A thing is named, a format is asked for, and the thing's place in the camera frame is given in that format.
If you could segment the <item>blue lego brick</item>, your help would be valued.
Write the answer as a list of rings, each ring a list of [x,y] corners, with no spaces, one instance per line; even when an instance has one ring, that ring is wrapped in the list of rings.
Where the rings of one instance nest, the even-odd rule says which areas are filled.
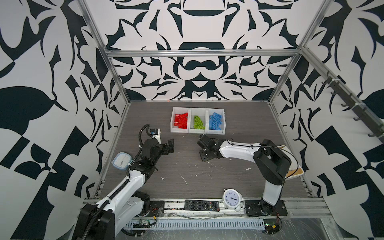
[[[214,131],[222,131],[223,127],[222,127],[222,125],[214,124],[214,125],[212,125],[212,130],[214,130]]]
[[[222,122],[220,120],[218,120],[218,119],[213,119],[213,120],[216,122],[217,125],[221,125],[222,124]]]
[[[216,122],[213,119],[209,119],[209,129],[214,130],[216,127]]]
[[[210,119],[219,119],[219,120],[221,120],[222,119],[222,115],[220,115],[218,113],[213,113],[212,115],[210,115]]]

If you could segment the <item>red lego brick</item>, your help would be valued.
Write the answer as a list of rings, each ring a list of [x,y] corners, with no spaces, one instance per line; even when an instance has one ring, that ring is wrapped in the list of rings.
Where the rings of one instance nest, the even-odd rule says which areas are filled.
[[[188,113],[184,114],[175,114],[176,122],[187,122],[188,121]]]
[[[187,120],[183,120],[181,122],[174,122],[174,128],[177,128],[177,129],[187,129],[187,126],[188,126]]]

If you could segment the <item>green lego brick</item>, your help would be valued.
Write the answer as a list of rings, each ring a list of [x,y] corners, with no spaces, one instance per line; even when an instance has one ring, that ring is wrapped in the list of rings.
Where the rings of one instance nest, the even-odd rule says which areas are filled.
[[[203,126],[203,125],[194,125],[194,129],[196,129],[196,130],[205,130],[206,127]]]
[[[194,125],[204,125],[199,116],[194,116]]]

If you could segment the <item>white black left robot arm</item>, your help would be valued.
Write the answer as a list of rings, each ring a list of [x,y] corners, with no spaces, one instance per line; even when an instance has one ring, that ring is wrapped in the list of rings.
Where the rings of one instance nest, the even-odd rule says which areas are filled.
[[[175,141],[161,144],[157,139],[145,140],[140,153],[127,168],[126,177],[96,204],[86,204],[75,226],[74,240],[113,240],[136,216],[150,211],[150,196],[140,192],[156,169],[161,156],[174,153]]]

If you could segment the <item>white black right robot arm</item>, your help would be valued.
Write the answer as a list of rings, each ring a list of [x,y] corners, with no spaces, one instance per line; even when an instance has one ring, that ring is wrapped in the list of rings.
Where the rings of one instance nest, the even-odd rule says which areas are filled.
[[[245,200],[234,189],[226,189],[222,203],[227,209],[245,209],[248,217],[285,217],[286,205],[281,199],[283,186],[287,180],[303,175],[297,159],[286,146],[277,146],[271,140],[261,143],[236,143],[226,139],[214,139],[203,134],[197,144],[201,160],[235,158],[255,163],[265,179],[264,192],[260,200]]]

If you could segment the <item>clear lidded food container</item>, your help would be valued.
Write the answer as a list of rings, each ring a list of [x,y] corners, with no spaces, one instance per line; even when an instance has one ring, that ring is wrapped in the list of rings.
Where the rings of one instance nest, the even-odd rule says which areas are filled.
[[[121,171],[125,171],[129,166],[132,165],[133,158],[131,155],[120,152],[112,161],[112,165]]]

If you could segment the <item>white left storage bin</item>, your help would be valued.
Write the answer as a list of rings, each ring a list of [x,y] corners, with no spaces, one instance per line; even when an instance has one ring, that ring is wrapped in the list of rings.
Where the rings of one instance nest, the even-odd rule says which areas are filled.
[[[173,107],[170,122],[171,133],[189,133],[190,123],[190,108]]]

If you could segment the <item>white storage bin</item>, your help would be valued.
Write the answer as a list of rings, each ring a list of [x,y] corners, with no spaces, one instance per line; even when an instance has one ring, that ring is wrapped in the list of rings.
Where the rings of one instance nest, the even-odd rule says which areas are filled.
[[[205,134],[208,131],[208,110],[203,108],[190,108],[189,110],[189,133]]]
[[[226,133],[226,118],[224,109],[207,109],[208,134],[224,135]]]
[[[190,108],[173,107],[170,122],[171,133],[189,133],[190,123]]]

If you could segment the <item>white middle storage bin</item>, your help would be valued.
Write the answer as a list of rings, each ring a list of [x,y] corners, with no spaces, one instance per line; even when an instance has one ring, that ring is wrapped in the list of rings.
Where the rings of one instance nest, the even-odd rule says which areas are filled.
[[[190,108],[189,110],[189,133],[205,134],[208,131],[208,110],[203,108]]]

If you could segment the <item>white right storage bin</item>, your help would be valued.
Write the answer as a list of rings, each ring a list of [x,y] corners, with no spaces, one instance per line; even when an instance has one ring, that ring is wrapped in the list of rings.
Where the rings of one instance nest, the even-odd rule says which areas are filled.
[[[226,133],[226,118],[224,109],[207,109],[208,134],[224,135]]]

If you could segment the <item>white analog clock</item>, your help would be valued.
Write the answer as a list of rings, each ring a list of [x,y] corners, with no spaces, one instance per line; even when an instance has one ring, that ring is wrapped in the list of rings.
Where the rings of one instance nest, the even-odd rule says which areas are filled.
[[[244,207],[244,198],[235,189],[224,189],[222,199],[226,209],[239,212]]]

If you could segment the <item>black remote control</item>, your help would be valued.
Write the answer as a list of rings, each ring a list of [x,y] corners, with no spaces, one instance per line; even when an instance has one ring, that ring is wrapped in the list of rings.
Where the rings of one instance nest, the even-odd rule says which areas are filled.
[[[218,201],[185,200],[184,210],[199,212],[219,212],[220,203]]]

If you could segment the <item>white tissue box wooden top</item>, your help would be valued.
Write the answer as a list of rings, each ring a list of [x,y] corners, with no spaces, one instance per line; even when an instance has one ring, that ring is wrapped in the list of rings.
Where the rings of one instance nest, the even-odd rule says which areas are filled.
[[[304,174],[304,170],[302,169],[299,161],[295,158],[289,148],[285,145],[278,146],[280,150],[282,150],[291,160],[291,165],[288,173],[286,174],[285,180],[291,180],[294,178],[298,178]]]

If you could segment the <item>small green circuit board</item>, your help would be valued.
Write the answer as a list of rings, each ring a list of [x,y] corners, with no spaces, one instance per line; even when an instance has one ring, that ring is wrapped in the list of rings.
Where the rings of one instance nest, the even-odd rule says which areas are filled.
[[[265,230],[264,233],[270,236],[277,234],[281,230],[281,225],[274,222],[265,222]]]

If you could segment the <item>grey wall hook rail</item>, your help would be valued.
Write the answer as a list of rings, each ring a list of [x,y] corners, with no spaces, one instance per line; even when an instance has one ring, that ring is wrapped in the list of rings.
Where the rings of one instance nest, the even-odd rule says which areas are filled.
[[[371,131],[370,138],[377,138],[384,143],[384,122],[365,104],[356,94],[353,93],[339,78],[336,78],[330,71],[326,73],[327,79],[322,85],[328,85],[332,96],[338,96],[343,103],[341,106],[354,112],[354,121],[361,121]]]

